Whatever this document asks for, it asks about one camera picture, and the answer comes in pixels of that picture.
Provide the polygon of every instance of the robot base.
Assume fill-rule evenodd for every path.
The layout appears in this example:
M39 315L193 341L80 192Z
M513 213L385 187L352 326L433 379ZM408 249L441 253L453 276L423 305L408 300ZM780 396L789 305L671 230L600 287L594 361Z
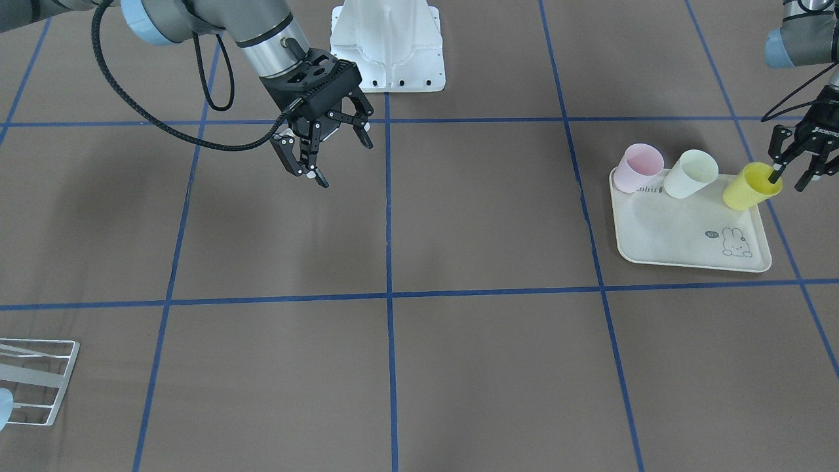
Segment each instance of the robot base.
M331 53L358 64L369 92L446 86L440 11L425 0L347 0L332 10Z

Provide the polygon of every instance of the white tray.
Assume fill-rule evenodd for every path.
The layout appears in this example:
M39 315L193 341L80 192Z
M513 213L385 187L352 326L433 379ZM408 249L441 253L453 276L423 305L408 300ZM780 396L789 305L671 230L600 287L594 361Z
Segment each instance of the white tray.
M612 213L618 252L636 264L765 272L772 266L769 243L757 207L736 212L722 202L722 190L734 176L679 200L664 191L664 169L635 193L612 183Z

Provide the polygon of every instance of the light blue joint cap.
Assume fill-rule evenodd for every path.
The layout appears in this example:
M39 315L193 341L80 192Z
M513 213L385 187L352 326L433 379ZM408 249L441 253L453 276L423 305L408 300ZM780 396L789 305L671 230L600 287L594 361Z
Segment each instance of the light blue joint cap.
M143 41L155 46L169 46L176 45L169 41L160 30L154 26L152 19L146 12L142 0L122 0L122 15L125 17L125 22L140 37Z
M14 408L12 392L0 388L0 431L6 426L9 417L12 416L12 408Z
M784 40L781 39L781 30L770 31L766 37L766 45L763 47L763 56L766 58L766 65L773 69L784 69L795 67L789 54L786 52Z

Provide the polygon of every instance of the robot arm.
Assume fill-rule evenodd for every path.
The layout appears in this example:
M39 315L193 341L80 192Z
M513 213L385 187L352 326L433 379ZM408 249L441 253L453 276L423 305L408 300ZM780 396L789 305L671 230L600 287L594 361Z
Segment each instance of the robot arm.
M796 67L839 61L839 6L835 0L784 0L784 22L769 33L765 56L769 67ZM787 138L793 142L782 152ZM839 157L829 160L839 149L839 72L819 93L810 109L794 128L774 127L769 156L774 172L769 180L775 183L795 158L812 154L810 166L795 184L803 191L810 181L839 172Z
M270 141L292 175L329 186L317 156L320 143L341 123L353 127L364 147L373 147L367 135L373 108L358 87L358 67L311 48L285 0L10 0L0 4L0 33L58 13L119 3L134 33L153 45L227 31L279 109L288 111L289 130ZM353 114L341 110L345 97L355 108ZM300 141L299 159L293 154L295 137Z

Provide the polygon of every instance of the yellow cup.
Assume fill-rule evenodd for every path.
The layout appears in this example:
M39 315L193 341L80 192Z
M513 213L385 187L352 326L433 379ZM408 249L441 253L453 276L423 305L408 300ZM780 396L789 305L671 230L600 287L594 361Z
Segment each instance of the yellow cup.
M783 182L780 179L775 183L770 182L771 174L772 166L763 162L746 165L722 191L722 200L732 210L741 212L778 195L783 188Z

